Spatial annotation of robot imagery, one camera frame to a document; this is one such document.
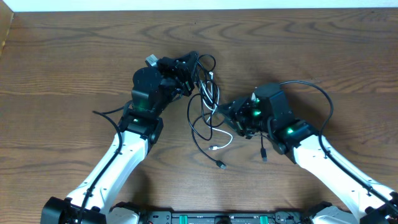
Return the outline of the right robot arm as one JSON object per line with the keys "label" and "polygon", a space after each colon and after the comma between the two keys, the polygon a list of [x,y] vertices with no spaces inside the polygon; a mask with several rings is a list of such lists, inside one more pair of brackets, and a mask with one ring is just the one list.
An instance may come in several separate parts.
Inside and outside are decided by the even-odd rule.
{"label": "right robot arm", "polygon": [[251,139],[266,133],[276,152],[313,174],[348,208],[344,212],[323,202],[302,223],[397,222],[397,192],[342,156],[322,129],[295,117],[280,83],[257,87],[251,96],[219,105],[217,111],[239,136]]}

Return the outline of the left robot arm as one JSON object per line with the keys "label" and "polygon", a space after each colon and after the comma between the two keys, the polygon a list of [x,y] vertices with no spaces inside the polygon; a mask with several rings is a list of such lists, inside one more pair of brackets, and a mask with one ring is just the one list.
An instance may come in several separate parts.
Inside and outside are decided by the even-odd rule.
{"label": "left robot arm", "polygon": [[51,197],[41,223],[139,223],[140,214],[113,203],[131,172],[148,155],[164,127],[160,114],[175,99],[190,96],[198,52],[179,58],[155,55],[132,76],[132,99],[121,111],[114,140],[89,176],[65,199]]}

